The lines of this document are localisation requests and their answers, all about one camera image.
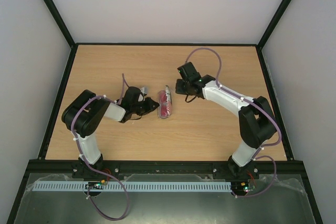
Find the red sunglasses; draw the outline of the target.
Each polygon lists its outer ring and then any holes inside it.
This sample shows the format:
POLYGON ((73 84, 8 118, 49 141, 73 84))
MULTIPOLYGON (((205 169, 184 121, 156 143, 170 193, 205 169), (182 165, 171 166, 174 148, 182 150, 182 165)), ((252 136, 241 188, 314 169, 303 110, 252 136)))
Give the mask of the red sunglasses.
POLYGON ((158 93, 158 103, 160 105, 158 108, 158 116, 161 119, 166 119, 170 115, 166 102, 166 92, 164 90, 161 90, 158 93))

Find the flag pattern glasses case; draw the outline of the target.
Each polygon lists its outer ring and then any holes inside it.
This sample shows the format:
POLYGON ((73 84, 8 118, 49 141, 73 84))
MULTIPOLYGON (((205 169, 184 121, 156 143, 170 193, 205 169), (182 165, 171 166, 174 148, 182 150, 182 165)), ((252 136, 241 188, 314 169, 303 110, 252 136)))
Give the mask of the flag pattern glasses case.
POLYGON ((158 117, 159 119, 167 119, 172 114, 172 96, 171 90, 168 85, 165 88, 158 92, 158 117))

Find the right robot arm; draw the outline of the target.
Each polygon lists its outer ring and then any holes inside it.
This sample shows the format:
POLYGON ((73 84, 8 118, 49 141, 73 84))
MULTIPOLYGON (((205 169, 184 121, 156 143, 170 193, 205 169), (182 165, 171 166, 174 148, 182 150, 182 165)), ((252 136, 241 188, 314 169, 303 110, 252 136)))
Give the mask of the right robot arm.
POLYGON ((228 159, 228 170, 233 177, 242 177, 251 161, 266 146, 266 142, 281 130, 275 120, 270 104, 265 97, 252 98, 240 94, 224 85, 216 77, 201 76, 191 62, 178 67, 181 75, 177 79, 175 92, 212 101, 238 117, 240 137, 238 149, 228 159))

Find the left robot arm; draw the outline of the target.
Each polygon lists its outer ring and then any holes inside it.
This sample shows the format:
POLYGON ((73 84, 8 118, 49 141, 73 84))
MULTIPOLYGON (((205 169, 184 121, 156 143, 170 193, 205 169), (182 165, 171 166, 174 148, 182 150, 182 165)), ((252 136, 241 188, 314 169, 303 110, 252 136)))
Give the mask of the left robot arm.
POLYGON ((134 115, 140 119, 158 107, 159 103, 147 96, 145 87, 129 87, 121 98, 114 101, 90 90, 82 91, 61 116, 79 150, 79 162, 73 165, 73 177, 98 179, 107 173, 96 136, 103 118, 125 123, 134 115))

